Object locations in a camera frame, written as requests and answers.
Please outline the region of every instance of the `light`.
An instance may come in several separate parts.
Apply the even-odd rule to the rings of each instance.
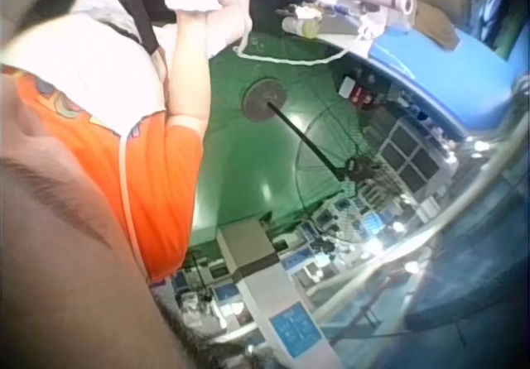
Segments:
[[[377,238],[372,238],[364,244],[364,250],[374,256],[379,256],[383,253],[383,244]]]
[[[232,307],[230,306],[230,304],[221,305],[219,307],[219,311],[225,318],[228,318],[230,315],[234,313],[232,312]]]
[[[455,156],[455,153],[453,151],[449,151],[449,154],[446,158],[446,162],[448,164],[454,164],[456,162],[456,156]]]
[[[317,254],[315,254],[315,265],[318,268],[326,267],[330,263],[330,257],[324,252],[318,252]]]
[[[243,303],[242,301],[239,301],[237,303],[232,303],[230,305],[230,308],[232,309],[232,312],[234,313],[234,315],[240,315],[245,308],[245,303]]]
[[[289,121],[291,121],[295,125],[295,127],[302,130],[304,122],[301,120],[300,116],[293,114],[289,116]]]
[[[265,202],[271,201],[271,188],[267,183],[262,185],[263,199]]]
[[[477,152],[487,151],[490,147],[491,145],[489,143],[481,140],[476,141],[474,144],[475,151]]]
[[[410,272],[411,274],[417,274],[420,272],[420,265],[417,261],[409,261],[405,264],[405,271]]]
[[[403,232],[405,231],[405,226],[403,226],[403,223],[400,222],[394,222],[392,225],[392,228],[395,232]]]

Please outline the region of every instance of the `black panel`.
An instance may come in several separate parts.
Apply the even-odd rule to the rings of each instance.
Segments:
[[[405,158],[396,150],[392,144],[387,144],[382,152],[383,158],[388,164],[398,170],[405,162]]]
[[[416,193],[425,184],[422,177],[410,165],[405,166],[400,176],[413,193]]]
[[[410,156],[414,150],[416,150],[416,141],[403,129],[398,127],[392,136],[392,142],[403,151],[403,154]]]
[[[440,168],[435,161],[427,154],[423,149],[418,151],[414,158],[412,158],[412,163],[423,173],[425,178],[429,180],[432,176],[436,174]]]

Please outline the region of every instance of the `blue sign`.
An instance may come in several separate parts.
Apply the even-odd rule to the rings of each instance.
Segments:
[[[315,253],[313,253],[310,247],[301,249],[300,251],[293,253],[289,257],[286,257],[282,260],[283,269],[285,271],[290,270],[292,267],[298,266],[300,263],[303,263],[314,255]]]
[[[313,347],[321,338],[318,328],[301,303],[271,318],[278,337],[293,358]]]
[[[231,297],[239,295],[238,287],[233,282],[222,285],[219,288],[215,288],[214,291],[219,301],[230,299]]]

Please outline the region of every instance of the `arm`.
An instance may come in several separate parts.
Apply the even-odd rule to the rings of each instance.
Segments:
[[[204,137],[210,118],[210,67],[206,57],[206,15],[178,12],[170,71],[167,125],[182,125]]]

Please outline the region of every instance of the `window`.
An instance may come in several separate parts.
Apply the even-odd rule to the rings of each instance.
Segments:
[[[413,192],[419,191],[440,170],[438,164],[422,147],[402,121],[398,121],[380,151],[383,159],[396,171]]]
[[[402,127],[397,127],[392,136],[393,143],[406,156],[410,156],[416,150],[417,143]]]
[[[427,180],[434,176],[440,169],[436,162],[433,161],[429,154],[423,149],[419,150],[414,158],[412,158],[412,163],[421,173],[423,173]]]

